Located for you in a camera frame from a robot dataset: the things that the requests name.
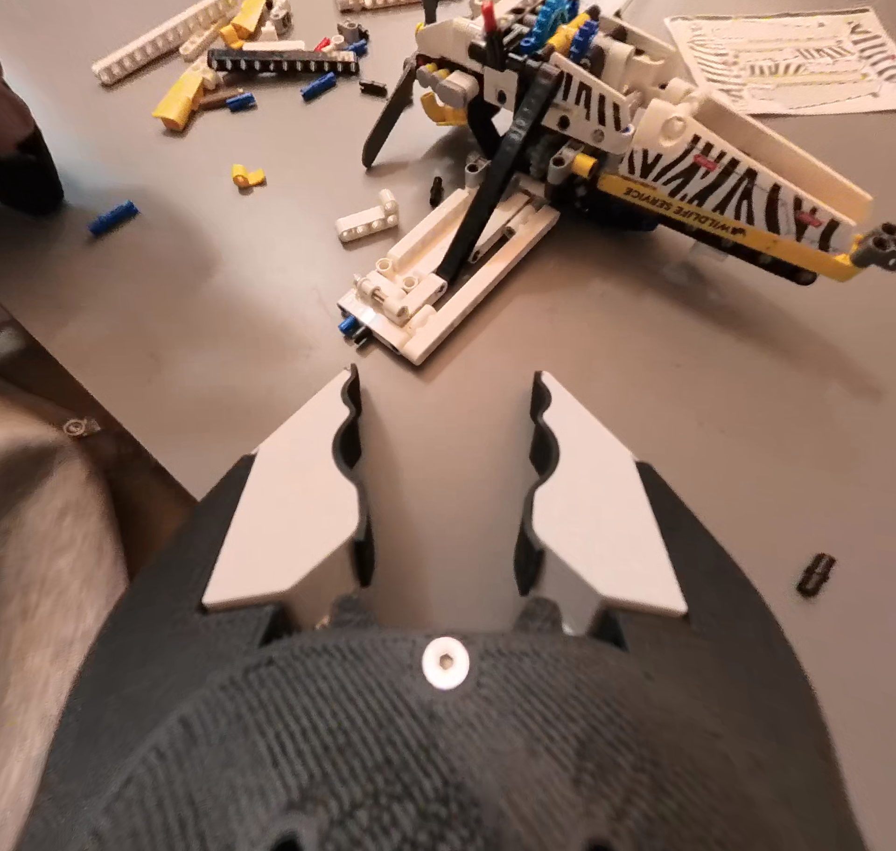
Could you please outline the zebra sticker sheet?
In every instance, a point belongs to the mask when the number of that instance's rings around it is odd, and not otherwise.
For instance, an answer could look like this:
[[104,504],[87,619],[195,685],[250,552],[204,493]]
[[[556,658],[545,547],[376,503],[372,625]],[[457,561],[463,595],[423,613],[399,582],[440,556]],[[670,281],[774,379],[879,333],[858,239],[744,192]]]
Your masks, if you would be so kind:
[[895,45],[875,11],[677,15],[666,28],[696,86],[749,116],[895,109]]

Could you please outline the blue lego pin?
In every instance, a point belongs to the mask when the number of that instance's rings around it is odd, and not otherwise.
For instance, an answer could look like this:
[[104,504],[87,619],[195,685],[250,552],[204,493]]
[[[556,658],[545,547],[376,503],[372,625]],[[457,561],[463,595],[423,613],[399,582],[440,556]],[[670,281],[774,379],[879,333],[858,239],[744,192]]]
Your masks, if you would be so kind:
[[137,205],[131,200],[125,200],[96,216],[88,224],[87,231],[92,238],[105,237],[139,215],[140,209]]

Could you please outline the white angled lego beam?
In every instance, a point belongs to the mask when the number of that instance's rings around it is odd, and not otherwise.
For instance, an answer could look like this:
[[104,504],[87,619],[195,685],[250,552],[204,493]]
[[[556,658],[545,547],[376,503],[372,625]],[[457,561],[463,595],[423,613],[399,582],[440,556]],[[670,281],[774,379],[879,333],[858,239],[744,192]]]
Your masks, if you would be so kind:
[[375,206],[338,218],[335,231],[341,244],[350,244],[398,226],[398,200],[391,190],[383,188],[378,193]]

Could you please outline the person's grey fleece garment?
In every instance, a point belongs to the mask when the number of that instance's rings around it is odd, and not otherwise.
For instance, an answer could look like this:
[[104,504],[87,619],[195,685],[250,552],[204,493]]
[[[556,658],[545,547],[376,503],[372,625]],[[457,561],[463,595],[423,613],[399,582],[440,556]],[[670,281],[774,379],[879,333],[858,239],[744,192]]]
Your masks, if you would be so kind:
[[100,471],[60,428],[2,391],[2,849],[20,841],[65,702],[126,585]]

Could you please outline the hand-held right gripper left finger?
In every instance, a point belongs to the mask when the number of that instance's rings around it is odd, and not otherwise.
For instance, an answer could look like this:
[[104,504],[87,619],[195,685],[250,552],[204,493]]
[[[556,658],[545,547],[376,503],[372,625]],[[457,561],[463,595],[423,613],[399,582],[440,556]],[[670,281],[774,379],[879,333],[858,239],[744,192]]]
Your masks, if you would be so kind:
[[253,452],[248,477],[203,593],[212,612],[273,604],[309,631],[333,603],[367,588],[375,540],[363,484],[355,365]]

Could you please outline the pile of loose lego pieces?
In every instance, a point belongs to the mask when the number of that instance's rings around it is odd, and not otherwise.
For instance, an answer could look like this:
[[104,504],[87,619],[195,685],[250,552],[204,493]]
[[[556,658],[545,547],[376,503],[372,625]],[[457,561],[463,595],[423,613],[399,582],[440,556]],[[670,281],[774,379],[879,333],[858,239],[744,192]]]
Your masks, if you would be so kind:
[[112,87],[179,51],[185,72],[152,111],[164,129],[185,130],[203,101],[217,92],[225,74],[357,77],[360,48],[333,43],[305,50],[295,42],[253,41],[267,9],[267,0],[200,0],[91,67],[94,78]]

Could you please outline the zebra striped lego helicopter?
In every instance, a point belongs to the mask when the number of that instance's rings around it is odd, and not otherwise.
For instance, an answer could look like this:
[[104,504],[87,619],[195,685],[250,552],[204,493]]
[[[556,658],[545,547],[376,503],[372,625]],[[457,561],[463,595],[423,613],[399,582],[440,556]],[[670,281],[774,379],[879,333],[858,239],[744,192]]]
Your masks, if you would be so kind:
[[894,272],[894,225],[857,233],[871,202],[857,186],[674,72],[669,46],[583,0],[470,0],[438,21],[421,0],[416,50],[368,135],[372,167],[409,105],[457,115],[487,164],[442,260],[457,283],[521,173],[545,197],[624,229],[656,225],[797,285]]

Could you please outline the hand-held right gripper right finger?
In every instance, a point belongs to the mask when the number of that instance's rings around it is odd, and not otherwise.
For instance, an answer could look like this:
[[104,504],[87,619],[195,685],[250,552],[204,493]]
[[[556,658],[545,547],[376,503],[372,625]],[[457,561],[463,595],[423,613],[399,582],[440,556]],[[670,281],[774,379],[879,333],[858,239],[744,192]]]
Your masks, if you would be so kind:
[[530,461],[514,549],[522,598],[556,603],[561,628],[595,635],[609,613],[688,615],[634,454],[544,370],[533,376]]

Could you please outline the white lego panel assembly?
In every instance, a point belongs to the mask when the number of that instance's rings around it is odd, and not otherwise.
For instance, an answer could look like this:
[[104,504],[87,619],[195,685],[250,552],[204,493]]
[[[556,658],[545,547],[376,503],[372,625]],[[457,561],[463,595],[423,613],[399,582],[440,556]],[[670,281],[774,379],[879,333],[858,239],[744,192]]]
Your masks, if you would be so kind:
[[373,339],[410,364],[422,364],[511,269],[554,228],[559,212],[519,185],[499,203],[457,282],[436,268],[462,224],[474,191],[452,192],[376,261],[339,300],[339,331],[356,345]]

